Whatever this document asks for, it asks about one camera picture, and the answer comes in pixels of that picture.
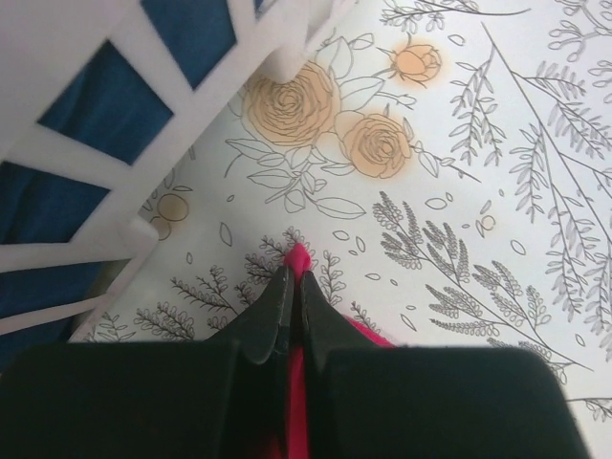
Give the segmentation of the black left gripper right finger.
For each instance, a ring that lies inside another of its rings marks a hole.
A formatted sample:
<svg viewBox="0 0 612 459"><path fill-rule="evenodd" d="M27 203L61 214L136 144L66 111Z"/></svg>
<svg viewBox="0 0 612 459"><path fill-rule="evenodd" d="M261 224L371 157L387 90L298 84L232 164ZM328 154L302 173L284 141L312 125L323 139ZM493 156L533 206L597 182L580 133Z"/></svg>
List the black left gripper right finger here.
<svg viewBox="0 0 612 459"><path fill-rule="evenodd" d="M514 347L383 347L300 285L315 458L578 458L552 371Z"/></svg>

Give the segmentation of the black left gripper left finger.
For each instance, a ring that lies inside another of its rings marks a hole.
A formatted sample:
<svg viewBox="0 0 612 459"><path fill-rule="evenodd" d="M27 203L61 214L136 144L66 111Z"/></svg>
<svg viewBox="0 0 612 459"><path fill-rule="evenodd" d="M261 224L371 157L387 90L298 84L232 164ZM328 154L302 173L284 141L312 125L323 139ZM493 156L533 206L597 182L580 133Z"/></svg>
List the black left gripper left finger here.
<svg viewBox="0 0 612 459"><path fill-rule="evenodd" d="M293 274L203 341L31 348L1 377L5 458L230 458L282 428Z"/></svg>

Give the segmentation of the bright pink t shirt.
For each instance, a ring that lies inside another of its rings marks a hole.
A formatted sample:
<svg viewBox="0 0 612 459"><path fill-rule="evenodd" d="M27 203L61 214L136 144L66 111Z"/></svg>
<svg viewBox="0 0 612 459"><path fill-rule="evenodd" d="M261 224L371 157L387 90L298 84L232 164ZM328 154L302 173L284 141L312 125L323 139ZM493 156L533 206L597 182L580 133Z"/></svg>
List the bright pink t shirt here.
<svg viewBox="0 0 612 459"><path fill-rule="evenodd" d="M301 244L296 244L289 252L284 255L284 266L289 267L294 275L295 282L290 287L295 287L295 292L299 293L299 283L301 276L310 271L311 257ZM323 424L316 422L314 427L309 426L307 383L306 383L306 364L304 358L304 347L301 341L301 325L298 324L297 344L291 344L292 310L289 312L289 338L284 344L288 344L288 354L276 354L277 370L279 376L276 378L278 392L275 394L280 402L280 427L278 433L272 437L269 452L266 458L322 458L316 453L320 452L317 444L316 427L323 427ZM343 316L342 324L349 324L354 327L359 337L363 337L365 342L372 343L375 347L394 347L390 341L382 337L379 333L368 328L350 317ZM322 433L333 433L326 431L323 427Z"/></svg>

